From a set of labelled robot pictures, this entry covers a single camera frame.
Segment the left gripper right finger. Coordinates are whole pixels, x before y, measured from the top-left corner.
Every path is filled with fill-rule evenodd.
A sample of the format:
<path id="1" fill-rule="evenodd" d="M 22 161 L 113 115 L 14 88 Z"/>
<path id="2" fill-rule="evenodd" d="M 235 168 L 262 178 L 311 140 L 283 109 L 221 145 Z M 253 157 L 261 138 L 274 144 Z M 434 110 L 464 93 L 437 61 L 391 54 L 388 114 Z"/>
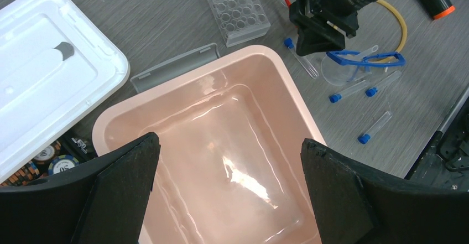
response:
<path id="1" fill-rule="evenodd" d="M 301 164 L 322 243 L 467 243 L 468 193 L 420 185 L 313 139 Z"/>

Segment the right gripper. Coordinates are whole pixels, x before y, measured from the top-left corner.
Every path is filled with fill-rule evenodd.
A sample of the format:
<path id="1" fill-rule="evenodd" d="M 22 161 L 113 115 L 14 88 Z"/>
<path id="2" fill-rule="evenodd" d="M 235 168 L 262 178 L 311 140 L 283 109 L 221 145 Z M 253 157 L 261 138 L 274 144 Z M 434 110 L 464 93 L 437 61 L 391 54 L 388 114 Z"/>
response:
<path id="1" fill-rule="evenodd" d="M 298 26 L 296 53 L 300 56 L 343 50 L 343 35 L 356 36 L 357 3 L 354 0 L 295 0 L 289 10 L 290 20 Z"/>

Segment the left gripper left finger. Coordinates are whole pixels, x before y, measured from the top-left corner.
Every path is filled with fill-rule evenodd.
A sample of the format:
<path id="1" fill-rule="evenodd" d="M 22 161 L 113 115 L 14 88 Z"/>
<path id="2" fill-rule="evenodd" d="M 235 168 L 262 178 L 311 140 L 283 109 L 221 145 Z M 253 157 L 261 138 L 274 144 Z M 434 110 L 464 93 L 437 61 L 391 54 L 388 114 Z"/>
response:
<path id="1" fill-rule="evenodd" d="M 2 243 L 137 243 L 160 155 L 149 132 L 25 186 L 1 188 Z"/>

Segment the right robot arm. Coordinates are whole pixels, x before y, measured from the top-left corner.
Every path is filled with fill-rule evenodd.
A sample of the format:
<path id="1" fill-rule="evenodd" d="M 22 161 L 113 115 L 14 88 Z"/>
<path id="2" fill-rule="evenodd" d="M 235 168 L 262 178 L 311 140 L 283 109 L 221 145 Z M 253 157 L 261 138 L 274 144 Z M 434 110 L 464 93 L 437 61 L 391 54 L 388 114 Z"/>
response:
<path id="1" fill-rule="evenodd" d="M 377 0 L 295 0 L 289 19 L 297 27 L 300 56 L 345 49 L 345 39 L 356 36 L 358 11 Z"/>

